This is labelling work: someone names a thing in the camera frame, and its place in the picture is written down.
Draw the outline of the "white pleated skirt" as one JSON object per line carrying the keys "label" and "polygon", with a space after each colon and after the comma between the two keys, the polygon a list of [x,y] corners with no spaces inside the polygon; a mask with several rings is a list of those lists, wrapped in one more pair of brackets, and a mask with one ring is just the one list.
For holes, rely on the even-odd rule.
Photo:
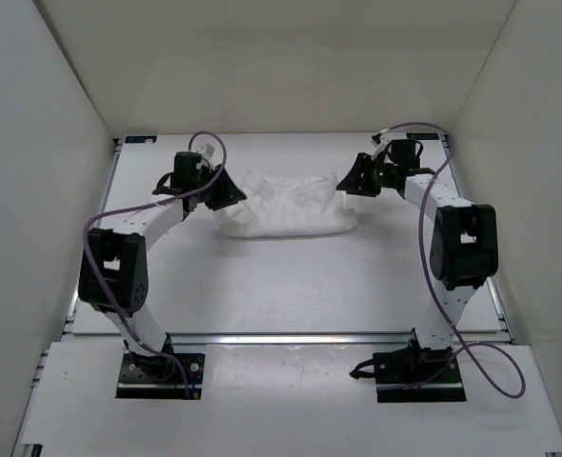
{"label": "white pleated skirt", "polygon": [[355,229],[358,217],[336,190],[335,173],[279,178],[248,171],[239,189],[247,199],[217,210],[221,232],[234,238],[316,237]]}

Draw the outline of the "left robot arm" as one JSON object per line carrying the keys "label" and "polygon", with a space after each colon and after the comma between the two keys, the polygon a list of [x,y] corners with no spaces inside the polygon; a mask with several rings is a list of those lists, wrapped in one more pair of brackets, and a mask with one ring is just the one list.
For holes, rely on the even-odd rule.
{"label": "left robot arm", "polygon": [[118,328],[131,362],[155,379],[177,366],[172,342],[148,310],[148,250],[198,206],[225,209],[246,199],[225,164],[211,162],[213,149],[175,154],[173,170],[161,177],[147,204],[107,211],[83,232],[78,296]]}

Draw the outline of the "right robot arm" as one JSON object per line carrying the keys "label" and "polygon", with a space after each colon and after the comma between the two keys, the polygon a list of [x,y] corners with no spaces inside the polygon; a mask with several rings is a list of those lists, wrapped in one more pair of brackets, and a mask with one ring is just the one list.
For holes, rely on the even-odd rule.
{"label": "right robot arm", "polygon": [[383,133],[371,141],[374,153],[360,152],[336,189],[364,197],[393,189],[419,209],[419,252],[432,301],[411,333],[403,369],[421,382],[450,358],[454,328],[467,303],[497,272],[496,214],[490,205],[459,196],[437,172],[422,167],[421,141],[390,139]]}

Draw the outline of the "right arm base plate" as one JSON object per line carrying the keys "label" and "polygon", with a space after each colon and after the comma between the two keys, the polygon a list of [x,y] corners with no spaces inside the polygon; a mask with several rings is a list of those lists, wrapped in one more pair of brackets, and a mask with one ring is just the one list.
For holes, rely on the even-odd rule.
{"label": "right arm base plate", "polygon": [[350,377],[373,379],[379,404],[462,403],[467,401],[456,362],[417,363],[408,348],[375,352]]}

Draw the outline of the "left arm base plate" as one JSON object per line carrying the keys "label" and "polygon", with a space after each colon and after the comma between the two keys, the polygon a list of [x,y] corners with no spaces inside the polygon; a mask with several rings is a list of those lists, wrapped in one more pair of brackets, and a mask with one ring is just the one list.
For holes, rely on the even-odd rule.
{"label": "left arm base plate", "polygon": [[200,400],[202,397],[206,354],[176,353],[185,370],[183,378],[173,362],[155,367],[137,362],[127,351],[119,369],[115,396],[120,399]]}

